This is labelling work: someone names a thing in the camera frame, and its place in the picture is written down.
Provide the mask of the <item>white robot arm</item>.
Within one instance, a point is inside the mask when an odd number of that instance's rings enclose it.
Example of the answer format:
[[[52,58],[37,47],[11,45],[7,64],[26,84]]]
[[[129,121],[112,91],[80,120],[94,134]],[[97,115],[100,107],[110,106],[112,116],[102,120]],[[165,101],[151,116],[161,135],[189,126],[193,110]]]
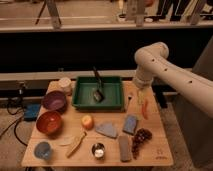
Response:
[[[213,81],[168,62],[168,55],[168,46],[163,42],[139,48],[134,54],[137,68],[133,83],[144,89],[158,77],[213,118]]]

